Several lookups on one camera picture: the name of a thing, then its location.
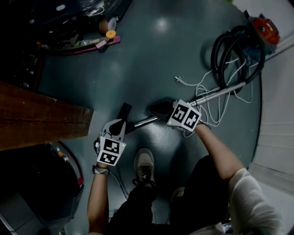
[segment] wooden beam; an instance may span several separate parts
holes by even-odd
[[[0,82],[0,151],[86,136],[93,111]]]

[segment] white shirt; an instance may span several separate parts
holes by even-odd
[[[230,215],[235,235],[260,228],[268,235],[283,235],[281,215],[269,205],[257,181],[246,169],[239,170],[229,182]],[[223,235],[221,223],[199,229],[190,235]]]

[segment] wristwatch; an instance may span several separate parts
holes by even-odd
[[[92,174],[104,174],[109,175],[110,171],[106,168],[97,167],[95,165],[92,166]]]

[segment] tape roll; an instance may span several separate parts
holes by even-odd
[[[99,31],[101,34],[106,34],[110,30],[116,29],[116,19],[112,17],[109,21],[107,19],[101,20],[99,22]]]

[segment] vacuum wand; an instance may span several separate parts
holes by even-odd
[[[191,101],[189,103],[190,103],[191,106],[199,106],[199,105],[204,104],[204,103],[206,103],[208,101],[211,101],[211,100],[213,100],[215,98],[218,98],[218,97],[220,97],[222,95],[228,94],[231,91],[234,91],[234,90],[237,90],[237,89],[239,89],[241,87],[244,87],[245,85],[246,85],[246,82],[241,82],[241,83],[239,83],[237,85],[227,87],[227,88],[222,89],[222,90],[220,90],[218,92],[215,92],[213,94],[204,96],[204,97],[202,97],[202,98],[200,98],[198,100]],[[144,120],[142,120],[140,122],[130,124],[126,129],[126,134],[130,133],[130,132],[132,132],[132,131],[140,128],[140,127],[143,127],[143,126],[146,126],[146,125],[151,124],[153,122],[156,122],[158,120],[160,120],[160,118],[153,116],[153,117],[146,118],[146,119],[144,119]]]

